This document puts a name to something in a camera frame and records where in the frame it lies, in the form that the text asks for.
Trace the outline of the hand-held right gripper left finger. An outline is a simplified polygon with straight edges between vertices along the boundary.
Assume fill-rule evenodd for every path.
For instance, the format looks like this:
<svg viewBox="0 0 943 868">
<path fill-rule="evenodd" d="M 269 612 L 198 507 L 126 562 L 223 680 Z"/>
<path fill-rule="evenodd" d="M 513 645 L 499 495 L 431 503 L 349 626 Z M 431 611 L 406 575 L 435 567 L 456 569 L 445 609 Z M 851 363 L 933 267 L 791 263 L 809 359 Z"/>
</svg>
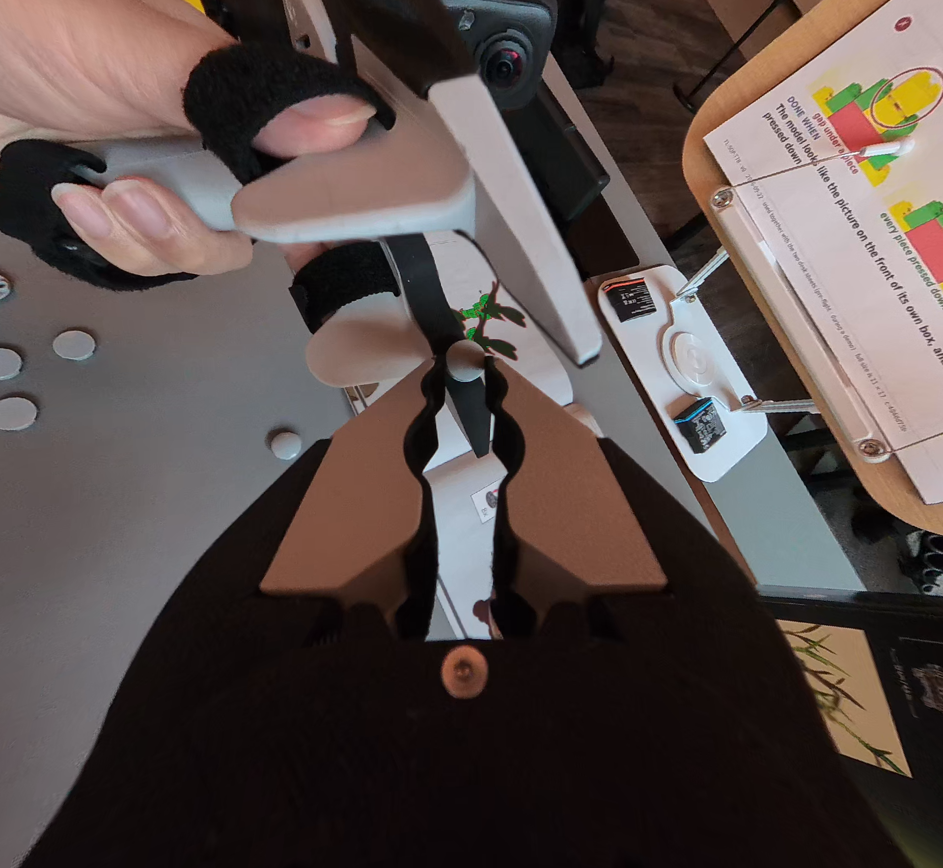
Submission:
<svg viewBox="0 0 943 868">
<path fill-rule="evenodd" d="M 260 582 L 273 597 L 371 604 L 426 638 L 439 572 L 431 488 L 444 360 L 427 361 L 332 437 Z"/>
</svg>

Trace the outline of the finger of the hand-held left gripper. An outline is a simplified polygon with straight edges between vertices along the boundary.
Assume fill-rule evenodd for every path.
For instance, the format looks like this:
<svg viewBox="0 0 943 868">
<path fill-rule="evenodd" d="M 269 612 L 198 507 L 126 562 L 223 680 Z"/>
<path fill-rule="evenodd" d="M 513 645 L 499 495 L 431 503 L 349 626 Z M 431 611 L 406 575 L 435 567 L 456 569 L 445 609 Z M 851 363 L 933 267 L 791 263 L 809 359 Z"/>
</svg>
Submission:
<svg viewBox="0 0 943 868">
<path fill-rule="evenodd" d="M 579 274 L 485 84 L 433 84 L 436 109 L 475 176 L 473 239 L 496 277 L 573 365 L 595 361 L 602 331 Z"/>
<path fill-rule="evenodd" d="M 455 422 L 477 457 L 488 454 L 485 375 L 460 383 L 446 369 L 446 351 L 466 337 L 424 235 L 341 243 L 309 261 L 305 326 L 309 369 L 338 388 L 401 380 L 441 358 Z"/>
</svg>

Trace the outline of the scattered grey lego studs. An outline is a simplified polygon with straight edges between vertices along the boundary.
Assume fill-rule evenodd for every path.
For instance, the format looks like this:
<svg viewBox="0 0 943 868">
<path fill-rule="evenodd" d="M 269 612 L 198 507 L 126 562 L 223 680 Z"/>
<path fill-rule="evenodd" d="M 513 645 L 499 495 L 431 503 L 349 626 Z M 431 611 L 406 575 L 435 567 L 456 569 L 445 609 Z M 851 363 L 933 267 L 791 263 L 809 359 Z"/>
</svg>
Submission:
<svg viewBox="0 0 943 868">
<path fill-rule="evenodd" d="M 61 359 L 81 362 L 93 356 L 97 349 L 96 339 L 79 329 L 67 329 L 55 336 L 53 352 Z M 24 370 L 25 359 L 14 348 L 1 348 L 1 381 L 17 378 Z M 31 428 L 39 419 L 40 407 L 29 396 L 13 394 L 1 399 L 1 431 L 17 433 Z M 290 430 L 280 430 L 268 438 L 269 449 L 281 461 L 294 460 L 301 454 L 303 440 Z"/>
</svg>

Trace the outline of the white lego instruction booklet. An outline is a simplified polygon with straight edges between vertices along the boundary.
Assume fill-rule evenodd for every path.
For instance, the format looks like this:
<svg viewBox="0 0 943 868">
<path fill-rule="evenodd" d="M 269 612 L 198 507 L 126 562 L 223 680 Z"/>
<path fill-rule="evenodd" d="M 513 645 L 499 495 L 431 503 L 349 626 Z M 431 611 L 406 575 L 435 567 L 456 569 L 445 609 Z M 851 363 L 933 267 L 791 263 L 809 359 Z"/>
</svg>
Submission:
<svg viewBox="0 0 943 868">
<path fill-rule="evenodd" d="M 523 307 L 497 283 L 487 259 L 469 240 L 439 233 L 426 238 L 442 287 L 465 337 L 486 354 L 503 359 L 561 407 L 570 409 L 570 376 Z M 345 389 L 361 414 L 399 380 Z M 439 447 L 425 475 L 433 492 L 440 553 L 439 603 L 454 635 L 488 638 L 487 607 L 492 588 L 493 519 L 504 470 L 490 453 L 477 457 L 456 424 L 450 406 L 436 418 Z"/>
</svg>

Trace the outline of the instruction sheet on clipboard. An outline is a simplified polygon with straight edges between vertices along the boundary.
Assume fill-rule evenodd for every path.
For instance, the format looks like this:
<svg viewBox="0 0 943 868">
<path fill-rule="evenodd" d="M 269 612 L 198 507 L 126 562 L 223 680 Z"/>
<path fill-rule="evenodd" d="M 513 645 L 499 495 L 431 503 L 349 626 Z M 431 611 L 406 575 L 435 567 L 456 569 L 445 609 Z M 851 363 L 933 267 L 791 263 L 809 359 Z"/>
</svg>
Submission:
<svg viewBox="0 0 943 868">
<path fill-rule="evenodd" d="M 747 108 L 776 84 L 836 40 L 860 24 L 877 8 L 890 0 L 822 0 L 792 26 L 774 39 L 721 84 L 701 105 L 691 122 L 682 155 L 687 185 L 714 229 L 723 248 L 730 254 L 737 273 L 766 324 L 781 346 L 789 364 L 802 381 L 808 396 L 823 412 L 825 422 L 853 465 L 861 484 L 874 501 L 890 514 L 915 527 L 941 532 L 941 504 L 922 503 L 913 483 L 898 461 L 872 463 L 863 459 L 853 444 L 840 432 L 832 403 L 823 396 L 806 356 L 797 353 L 790 332 L 775 313 L 766 292 L 757 284 L 745 255 L 730 240 L 721 225 L 720 213 L 713 206 L 713 196 L 721 188 L 721 168 L 708 151 L 704 138 Z"/>
</svg>

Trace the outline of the black lego set box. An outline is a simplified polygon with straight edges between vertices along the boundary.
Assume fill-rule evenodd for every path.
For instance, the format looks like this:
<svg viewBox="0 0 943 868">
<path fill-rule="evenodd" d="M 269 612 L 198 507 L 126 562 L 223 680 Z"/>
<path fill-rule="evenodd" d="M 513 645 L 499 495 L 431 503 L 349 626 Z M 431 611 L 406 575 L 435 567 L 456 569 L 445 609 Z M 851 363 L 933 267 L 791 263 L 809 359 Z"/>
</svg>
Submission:
<svg viewBox="0 0 943 868">
<path fill-rule="evenodd" d="M 914 866 L 941 866 L 941 597 L 759 591 L 855 785 Z"/>
</svg>

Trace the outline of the black battery red label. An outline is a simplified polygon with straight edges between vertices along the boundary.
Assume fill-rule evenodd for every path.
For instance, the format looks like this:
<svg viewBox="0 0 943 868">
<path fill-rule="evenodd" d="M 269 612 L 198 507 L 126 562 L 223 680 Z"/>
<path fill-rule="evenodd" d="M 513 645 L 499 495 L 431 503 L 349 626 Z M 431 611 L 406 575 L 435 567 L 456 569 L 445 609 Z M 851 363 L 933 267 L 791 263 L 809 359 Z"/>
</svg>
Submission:
<svg viewBox="0 0 943 868">
<path fill-rule="evenodd" d="M 625 276 L 604 284 L 600 292 L 620 324 L 657 314 L 657 305 L 647 281 Z"/>
</svg>

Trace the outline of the pale round lego plate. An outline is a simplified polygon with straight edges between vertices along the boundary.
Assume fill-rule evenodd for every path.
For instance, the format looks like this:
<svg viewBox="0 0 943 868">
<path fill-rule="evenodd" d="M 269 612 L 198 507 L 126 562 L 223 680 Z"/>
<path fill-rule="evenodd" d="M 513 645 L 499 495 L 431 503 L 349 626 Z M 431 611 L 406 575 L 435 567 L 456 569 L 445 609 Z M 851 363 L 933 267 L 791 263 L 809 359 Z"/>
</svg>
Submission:
<svg viewBox="0 0 943 868">
<path fill-rule="evenodd" d="M 485 350 L 476 342 L 462 338 L 446 351 L 446 369 L 450 377 L 460 383 L 481 380 L 485 374 Z"/>
</svg>

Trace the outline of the printed task sheet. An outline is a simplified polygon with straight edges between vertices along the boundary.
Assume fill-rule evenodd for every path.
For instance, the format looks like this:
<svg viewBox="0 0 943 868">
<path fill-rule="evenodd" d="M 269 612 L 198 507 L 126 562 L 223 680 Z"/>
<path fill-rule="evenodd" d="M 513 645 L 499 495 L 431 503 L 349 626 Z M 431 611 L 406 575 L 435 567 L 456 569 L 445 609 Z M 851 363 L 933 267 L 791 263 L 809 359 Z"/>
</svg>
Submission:
<svg viewBox="0 0 943 868">
<path fill-rule="evenodd" d="M 864 462 L 941 503 L 941 0 L 888 0 L 703 136 L 719 212 Z"/>
</svg>

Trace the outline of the black battery blue trim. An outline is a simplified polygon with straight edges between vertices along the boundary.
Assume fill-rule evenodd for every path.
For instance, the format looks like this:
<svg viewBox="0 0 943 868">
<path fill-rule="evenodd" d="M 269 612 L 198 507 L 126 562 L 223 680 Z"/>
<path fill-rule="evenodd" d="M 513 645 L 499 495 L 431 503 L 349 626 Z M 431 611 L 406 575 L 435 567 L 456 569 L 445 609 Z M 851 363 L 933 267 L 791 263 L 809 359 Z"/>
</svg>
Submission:
<svg viewBox="0 0 943 868">
<path fill-rule="evenodd" d="M 721 406 L 714 396 L 687 395 L 669 410 L 668 432 L 696 456 L 713 449 L 728 435 Z"/>
</svg>

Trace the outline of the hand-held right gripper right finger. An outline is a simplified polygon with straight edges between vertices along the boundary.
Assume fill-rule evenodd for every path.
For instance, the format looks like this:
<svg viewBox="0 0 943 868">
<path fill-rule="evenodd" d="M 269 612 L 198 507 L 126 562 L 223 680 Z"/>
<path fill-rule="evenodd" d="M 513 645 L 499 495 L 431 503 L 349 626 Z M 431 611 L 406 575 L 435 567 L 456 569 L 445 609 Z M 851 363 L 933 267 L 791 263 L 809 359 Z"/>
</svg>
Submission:
<svg viewBox="0 0 943 868">
<path fill-rule="evenodd" d="M 492 555 L 492 624 L 533 634 L 560 604 L 660 594 L 666 575 L 592 428 L 489 359 L 492 450 L 505 470 Z"/>
</svg>

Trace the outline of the black rectangular block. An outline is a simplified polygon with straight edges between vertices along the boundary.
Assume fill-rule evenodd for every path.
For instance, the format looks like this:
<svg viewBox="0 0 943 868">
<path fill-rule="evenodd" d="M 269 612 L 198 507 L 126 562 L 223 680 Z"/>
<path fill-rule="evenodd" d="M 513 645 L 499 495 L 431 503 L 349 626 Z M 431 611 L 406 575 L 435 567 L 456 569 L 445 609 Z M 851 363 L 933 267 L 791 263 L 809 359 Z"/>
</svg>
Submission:
<svg viewBox="0 0 943 868">
<path fill-rule="evenodd" d="M 568 226 L 601 196 L 610 176 L 548 84 L 540 83 L 528 110 L 532 178 L 555 220 Z"/>
</svg>

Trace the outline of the person's left hand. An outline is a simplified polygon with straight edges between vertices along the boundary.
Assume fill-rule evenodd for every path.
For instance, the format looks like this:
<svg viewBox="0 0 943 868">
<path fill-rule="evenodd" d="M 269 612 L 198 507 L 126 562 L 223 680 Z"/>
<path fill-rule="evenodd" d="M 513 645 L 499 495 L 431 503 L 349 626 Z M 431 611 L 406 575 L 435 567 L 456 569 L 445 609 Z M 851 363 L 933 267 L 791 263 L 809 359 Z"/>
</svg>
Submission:
<svg viewBox="0 0 943 868">
<path fill-rule="evenodd" d="M 2 147 L 166 131 L 192 133 L 183 91 L 209 53 L 235 41 L 182 0 L 1 0 Z M 252 239 L 210 229 L 170 190 L 143 177 L 103 190 L 47 182 L 26 213 L 2 188 L 2 233 L 91 285 L 136 291 L 252 262 Z"/>
</svg>

